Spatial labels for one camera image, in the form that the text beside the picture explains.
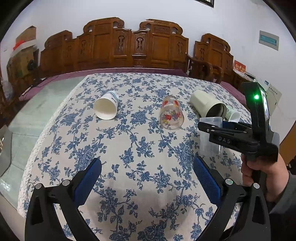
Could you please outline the person's right hand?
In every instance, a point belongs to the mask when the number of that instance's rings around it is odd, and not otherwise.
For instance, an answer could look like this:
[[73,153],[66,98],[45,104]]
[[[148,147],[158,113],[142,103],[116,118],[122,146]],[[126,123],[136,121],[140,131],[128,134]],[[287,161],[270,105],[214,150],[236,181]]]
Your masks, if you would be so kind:
[[266,200],[276,202],[280,199],[281,194],[289,180],[289,172],[285,162],[278,154],[277,162],[269,163],[266,160],[257,158],[256,161],[247,161],[246,156],[241,156],[242,181],[244,186],[251,186],[255,181],[252,178],[253,171],[262,171],[266,173]]

